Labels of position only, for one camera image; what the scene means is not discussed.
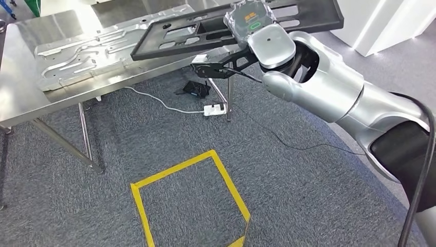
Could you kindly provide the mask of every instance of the yellow tape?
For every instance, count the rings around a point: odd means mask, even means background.
[[[142,227],[144,228],[144,232],[146,235],[146,242],[147,242],[148,247],[155,247],[155,245],[154,245],[153,237],[152,237],[152,234],[150,231],[149,222],[148,222],[148,219],[146,216],[146,211],[144,209],[144,205],[142,204],[142,198],[141,198],[141,195],[139,193],[139,189],[141,187],[149,185],[149,184],[151,184],[159,179],[162,179],[170,174],[173,174],[177,171],[180,171],[188,166],[191,166],[195,163],[198,163],[198,162],[203,161],[203,160],[210,158],[210,157],[213,159],[216,167],[218,168],[218,171],[220,172],[221,176],[223,177],[224,182],[227,185],[227,188],[229,189],[231,195],[233,196],[233,199],[235,200],[235,202],[239,208],[239,211],[241,211],[242,216],[244,217],[244,220],[246,222],[244,235],[241,238],[239,238],[238,240],[236,240],[235,242],[233,242],[231,245],[229,245],[229,247],[242,247],[243,246],[244,241],[245,241],[245,236],[246,236],[247,230],[248,230],[248,224],[250,221],[250,212],[248,211],[247,206],[245,206],[244,201],[242,200],[241,196],[238,193],[238,190],[234,186],[229,174],[226,171],[226,168],[224,167],[223,163],[221,162],[220,158],[218,157],[218,154],[215,152],[215,150],[210,150],[208,152],[200,154],[199,156],[196,156],[196,157],[191,158],[185,162],[182,162],[178,165],[175,165],[171,168],[168,168],[167,170],[161,171],[155,175],[152,175],[148,178],[145,178],[137,183],[130,184],[133,199],[135,200],[136,207],[138,208],[139,217],[141,218]]]

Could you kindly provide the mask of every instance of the black tray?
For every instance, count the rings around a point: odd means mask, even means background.
[[[289,16],[277,18],[287,32],[299,30],[312,33],[343,27],[343,16],[336,0],[281,0],[270,2],[268,5],[273,11],[297,7],[297,14],[291,12]],[[223,21],[225,13],[230,10],[228,4],[152,23],[133,49],[132,59],[137,61],[166,57],[236,44],[235,38]],[[191,28],[193,33],[166,37],[167,33],[175,30],[183,29],[187,32],[187,28]],[[189,41],[194,39],[197,41],[189,44]],[[161,45],[170,43],[174,45],[160,48]]]

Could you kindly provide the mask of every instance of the power strip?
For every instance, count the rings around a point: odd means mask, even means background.
[[[204,106],[205,116],[224,115],[226,113],[227,113],[227,106],[223,103]]]

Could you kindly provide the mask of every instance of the gray carpet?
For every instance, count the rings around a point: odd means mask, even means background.
[[[260,76],[257,65],[247,72]],[[217,100],[176,96],[189,68],[135,85],[167,105],[198,110]],[[225,92],[225,84],[218,81]],[[386,246],[398,240],[406,209],[321,120],[235,79],[233,121],[168,111],[122,89],[86,102],[96,175],[25,123],[8,136],[2,163],[0,246],[146,246],[129,183],[215,149],[252,215],[246,246]],[[44,117],[83,147],[76,106]],[[157,246],[226,246],[244,221],[210,161],[140,190]],[[422,241],[412,234],[409,243]]]

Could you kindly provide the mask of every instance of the metal table leg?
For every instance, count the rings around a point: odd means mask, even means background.
[[[83,110],[83,103],[79,103],[80,121],[82,122],[83,140],[85,142],[86,156],[90,160],[93,160],[93,154],[91,153],[91,144],[89,143],[88,128],[86,127],[85,111]]]
[[[12,132],[12,127],[5,128],[3,126],[0,126],[0,130],[4,131],[6,134],[10,134]]]
[[[223,103],[225,105],[227,105],[227,99],[226,97],[224,97],[224,94],[221,93],[220,89],[218,88],[218,86],[215,84],[215,82],[213,81],[212,78],[207,78],[207,80],[209,81],[210,85],[213,87],[213,89],[215,90],[215,92],[218,94],[218,97],[223,101]]]
[[[227,79],[227,121],[231,121],[234,76]]]
[[[75,157],[79,158],[83,163],[93,168],[95,172],[97,172],[98,174],[103,173],[102,167],[98,166],[92,160],[88,159],[85,154],[79,151],[75,146],[69,143],[65,138],[59,135],[54,129],[44,123],[41,119],[35,118],[31,121],[31,123],[38,127],[42,132],[50,136],[53,140],[55,140],[59,145],[68,150]]]

